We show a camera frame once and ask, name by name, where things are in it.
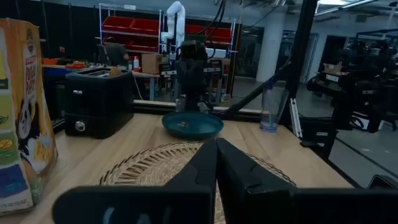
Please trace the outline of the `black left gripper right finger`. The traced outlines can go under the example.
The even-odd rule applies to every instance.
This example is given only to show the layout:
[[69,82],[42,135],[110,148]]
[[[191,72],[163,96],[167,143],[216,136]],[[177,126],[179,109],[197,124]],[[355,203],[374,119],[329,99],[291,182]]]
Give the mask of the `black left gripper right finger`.
[[398,224],[398,190],[298,188],[218,138],[227,224]]

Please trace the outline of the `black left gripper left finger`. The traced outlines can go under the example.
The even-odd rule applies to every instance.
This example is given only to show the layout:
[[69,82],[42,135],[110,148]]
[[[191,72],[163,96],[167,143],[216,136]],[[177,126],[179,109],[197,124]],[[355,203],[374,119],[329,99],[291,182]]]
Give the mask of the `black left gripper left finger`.
[[61,194],[53,204],[55,224],[214,224],[216,147],[165,185],[87,185]]

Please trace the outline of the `teal plate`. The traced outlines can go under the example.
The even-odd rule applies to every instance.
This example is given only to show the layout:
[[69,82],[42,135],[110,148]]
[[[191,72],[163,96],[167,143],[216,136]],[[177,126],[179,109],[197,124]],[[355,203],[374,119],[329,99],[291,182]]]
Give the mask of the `teal plate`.
[[162,125],[171,136],[203,140],[217,136],[224,122],[211,114],[182,111],[165,114]]

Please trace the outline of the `panda puffs cereal box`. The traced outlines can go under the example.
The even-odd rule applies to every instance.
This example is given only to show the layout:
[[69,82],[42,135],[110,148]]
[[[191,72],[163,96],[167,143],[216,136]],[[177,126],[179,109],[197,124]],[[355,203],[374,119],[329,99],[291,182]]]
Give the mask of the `panda puffs cereal box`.
[[57,161],[41,63],[39,28],[0,19],[0,217],[36,206]]

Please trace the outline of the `white metal shelf rack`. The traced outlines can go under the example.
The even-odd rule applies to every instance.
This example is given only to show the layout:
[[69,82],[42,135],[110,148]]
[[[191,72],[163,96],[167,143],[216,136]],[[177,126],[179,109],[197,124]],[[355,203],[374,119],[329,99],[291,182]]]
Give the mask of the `white metal shelf rack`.
[[206,92],[220,101],[236,27],[234,19],[224,16],[225,9],[226,0],[220,1],[213,17],[188,14],[180,0],[165,11],[101,3],[99,10],[108,14],[99,16],[99,38],[101,45],[114,40],[125,52],[127,67],[135,75],[149,78],[150,100],[161,78],[170,78],[174,90],[179,89],[174,63],[181,56],[183,41],[198,42],[209,62],[204,68]]

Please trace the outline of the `round woven placemat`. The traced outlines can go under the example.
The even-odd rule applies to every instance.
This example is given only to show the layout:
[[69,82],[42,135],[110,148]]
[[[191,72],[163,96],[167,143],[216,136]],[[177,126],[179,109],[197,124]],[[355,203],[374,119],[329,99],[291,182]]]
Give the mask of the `round woven placemat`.
[[251,196],[278,190],[296,189],[281,170],[236,148],[223,138],[208,142],[176,142],[131,155],[100,178],[100,185],[165,185],[188,166],[199,172],[206,168],[202,150],[216,147],[217,169],[214,224],[229,224],[252,208]]

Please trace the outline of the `brown cardboard box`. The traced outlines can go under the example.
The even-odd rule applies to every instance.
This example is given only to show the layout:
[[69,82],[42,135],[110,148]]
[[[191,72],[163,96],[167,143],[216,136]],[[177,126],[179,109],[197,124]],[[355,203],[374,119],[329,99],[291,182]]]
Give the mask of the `brown cardboard box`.
[[159,74],[159,65],[169,62],[166,54],[142,54],[141,67],[143,73]]

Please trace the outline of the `red storage bin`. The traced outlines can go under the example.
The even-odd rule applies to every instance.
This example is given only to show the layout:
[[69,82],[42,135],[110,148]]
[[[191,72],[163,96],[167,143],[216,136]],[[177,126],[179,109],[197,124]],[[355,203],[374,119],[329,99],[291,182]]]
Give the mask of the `red storage bin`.
[[134,19],[130,25],[133,33],[145,35],[158,35],[159,22],[151,19]]
[[204,26],[198,25],[186,25],[185,34],[186,38],[203,40],[208,37],[208,40],[219,43],[229,43],[232,39],[232,31],[227,28],[217,28],[214,27],[207,28],[204,30]]
[[158,38],[130,36],[124,41],[125,48],[142,52],[158,52]]
[[109,16],[104,20],[101,28],[107,31],[130,32],[133,22],[134,19],[130,17]]

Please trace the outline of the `person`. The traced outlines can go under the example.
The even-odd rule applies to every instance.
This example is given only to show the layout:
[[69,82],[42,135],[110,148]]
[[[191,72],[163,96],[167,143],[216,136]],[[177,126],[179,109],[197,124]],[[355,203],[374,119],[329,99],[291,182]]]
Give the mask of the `person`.
[[127,66],[129,56],[126,49],[114,37],[107,37],[104,47],[112,66]]

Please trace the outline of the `white concrete column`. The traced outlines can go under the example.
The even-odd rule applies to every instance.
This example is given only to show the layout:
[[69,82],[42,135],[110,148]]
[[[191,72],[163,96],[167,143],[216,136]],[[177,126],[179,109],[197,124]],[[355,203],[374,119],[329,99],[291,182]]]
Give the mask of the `white concrete column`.
[[286,10],[276,9],[265,18],[256,81],[267,81],[274,75],[284,30]]

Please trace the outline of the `black toaster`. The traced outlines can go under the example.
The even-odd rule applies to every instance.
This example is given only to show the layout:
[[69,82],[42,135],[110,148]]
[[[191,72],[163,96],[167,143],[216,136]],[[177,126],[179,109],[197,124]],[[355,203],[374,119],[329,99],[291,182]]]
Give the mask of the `black toaster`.
[[134,77],[96,68],[65,75],[65,132],[105,139],[134,116]]

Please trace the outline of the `black robot workstation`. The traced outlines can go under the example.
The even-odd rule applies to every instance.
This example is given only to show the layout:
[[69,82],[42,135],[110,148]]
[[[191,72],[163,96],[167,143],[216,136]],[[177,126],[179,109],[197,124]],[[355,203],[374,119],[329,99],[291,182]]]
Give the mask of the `black robot workstation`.
[[301,145],[329,157],[338,131],[376,133],[382,122],[398,130],[398,28],[358,32],[306,84],[307,90],[331,97],[330,117],[304,118]]

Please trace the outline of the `white metal bracket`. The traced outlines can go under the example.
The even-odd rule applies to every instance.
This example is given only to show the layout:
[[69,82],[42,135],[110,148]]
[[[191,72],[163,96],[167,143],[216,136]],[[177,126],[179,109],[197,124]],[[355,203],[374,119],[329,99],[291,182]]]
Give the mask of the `white metal bracket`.
[[295,136],[302,138],[302,128],[300,124],[299,112],[297,109],[297,102],[295,98],[291,98],[289,101],[290,118],[292,123],[292,131]]

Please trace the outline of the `black aluminium rig frame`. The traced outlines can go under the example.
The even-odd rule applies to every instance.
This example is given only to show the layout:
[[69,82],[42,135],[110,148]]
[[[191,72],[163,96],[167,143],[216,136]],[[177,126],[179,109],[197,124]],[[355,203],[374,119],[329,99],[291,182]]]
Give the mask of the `black aluminium rig frame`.
[[[209,110],[206,114],[211,114],[220,119],[224,120],[236,120],[236,121],[259,121],[259,115],[243,115],[239,112],[244,106],[250,103],[255,97],[262,93],[263,87],[272,81],[273,83],[277,81],[285,80],[285,89],[289,91],[289,98],[286,103],[282,104],[283,112],[279,124],[285,126],[292,130],[292,123],[290,118],[289,101],[291,98],[295,98],[297,94],[299,79],[304,65],[304,56],[308,47],[308,40],[310,37],[310,30],[312,28],[313,18],[318,5],[318,0],[303,0],[302,8],[300,12],[300,18],[297,24],[297,31],[295,33],[295,39],[293,44],[293,49],[290,54],[290,58],[285,62],[285,64],[275,71],[275,74],[271,76],[267,81],[262,83],[259,87],[255,88],[250,94],[248,94],[241,101],[233,104],[224,111],[221,110]],[[47,31],[53,35],[58,35],[58,39],[64,41],[68,45],[79,46],[83,48],[83,44],[73,43],[72,41],[72,30],[70,26],[72,22],[67,20],[70,16],[67,15],[67,10],[65,8],[55,10],[55,9],[44,9],[44,12],[51,12],[52,15],[47,19],[46,28]]]

